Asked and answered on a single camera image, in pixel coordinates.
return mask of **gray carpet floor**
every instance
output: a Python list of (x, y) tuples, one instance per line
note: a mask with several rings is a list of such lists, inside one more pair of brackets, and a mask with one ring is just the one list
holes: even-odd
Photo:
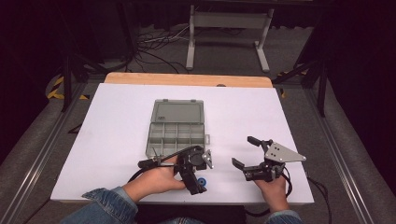
[[(255, 30), (245, 30), (238, 35), (212, 29), (203, 30), (196, 37), (194, 69), (191, 74), (235, 75), (235, 76), (267, 76), (275, 78), (276, 74), (292, 69), (306, 39), (312, 29), (271, 29), (264, 44), (271, 72), (264, 74), (261, 70), (253, 42), (260, 34)], [(180, 39), (161, 49), (149, 52), (162, 57), (168, 62), (185, 64), (188, 41)], [(162, 63), (145, 53), (141, 53), (144, 62), (132, 61), (128, 68), (133, 72), (175, 73), (166, 63)], [(172, 63), (179, 73), (188, 73), (182, 65)], [(321, 130), (316, 110), (309, 104), (306, 90), (299, 85), (285, 85), (286, 97), (279, 96), (291, 134), (300, 153), (309, 160), (303, 163), (309, 176), (324, 184), (329, 191), (332, 209), (332, 223), (364, 223), (359, 219), (356, 209), (346, 191), (343, 181), (335, 166), (325, 133)], [(76, 134), (67, 133), (83, 122), (98, 83), (103, 80), (90, 79), (84, 94), (90, 100), (78, 100), (76, 106), (61, 130), (44, 170), (35, 183), (26, 203), (23, 205), (15, 223), (23, 223), (50, 196), (61, 172), (67, 155), (76, 139)], [(63, 101), (50, 99), (47, 107), (36, 118), (7, 159), (0, 167), (0, 217), (7, 211), (14, 195), (20, 187), (26, 172), (35, 161), (37, 154), (45, 144), (50, 130), (61, 114)], [(349, 124), (341, 106), (337, 103), (329, 83), (325, 102), (326, 121), (332, 130), (338, 146), (342, 149), (350, 171), (359, 188), (372, 217), (366, 223), (396, 223), (396, 199), (388, 186), (375, 169), (361, 140)], [(311, 185), (315, 202), (306, 205), (294, 205), (304, 223), (328, 223), (328, 210), (319, 191)], [(29, 223), (58, 223), (63, 217), (79, 209), (84, 204), (59, 203), (49, 201), (31, 218)], [(265, 205), (250, 205), (247, 210), (260, 212)], [(249, 217), (247, 223), (263, 223), (265, 217)]]

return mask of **human arm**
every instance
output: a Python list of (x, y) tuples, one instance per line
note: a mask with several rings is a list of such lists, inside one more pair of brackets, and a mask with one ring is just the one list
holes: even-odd
[[(167, 162), (176, 162), (176, 157)], [(92, 202), (66, 217), (61, 223), (133, 223), (137, 213), (135, 203), (144, 197), (173, 189), (184, 189), (182, 181), (175, 180), (173, 167), (146, 171), (137, 179), (113, 190), (95, 189), (83, 197)]]
[(286, 199), (286, 179), (283, 176), (271, 182), (255, 180), (254, 183), (262, 191), (262, 197), (270, 207), (271, 216), (268, 217), (268, 224), (303, 223), (298, 214), (290, 210)]

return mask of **open storage box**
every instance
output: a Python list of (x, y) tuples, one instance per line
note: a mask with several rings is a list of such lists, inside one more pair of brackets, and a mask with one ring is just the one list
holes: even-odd
[(149, 159), (169, 156), (190, 146), (205, 148), (205, 142), (203, 101), (155, 101), (146, 148)]

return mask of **denim sleeve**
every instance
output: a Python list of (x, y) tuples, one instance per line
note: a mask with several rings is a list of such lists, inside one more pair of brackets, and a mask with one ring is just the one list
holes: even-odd
[(92, 202), (66, 217), (61, 223), (133, 223), (137, 206), (122, 187), (95, 189), (82, 195)]
[(267, 224), (303, 224), (299, 215), (291, 210), (275, 212), (268, 217)]

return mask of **white table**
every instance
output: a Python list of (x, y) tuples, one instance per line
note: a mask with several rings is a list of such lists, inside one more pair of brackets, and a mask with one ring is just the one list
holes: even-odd
[[(275, 89), (100, 84), (51, 199), (86, 202), (81, 195), (97, 188), (123, 185), (146, 159), (149, 123), (156, 99), (204, 101), (205, 133), (210, 134), (215, 169), (196, 172), (206, 179), (207, 192), (187, 190), (150, 195), (141, 203), (249, 204), (263, 203), (256, 185), (233, 167), (232, 157), (246, 166), (258, 165), (263, 152), (247, 142), (251, 135), (273, 139), (297, 151)], [(304, 168), (288, 163), (293, 184), (290, 203), (313, 203)]]

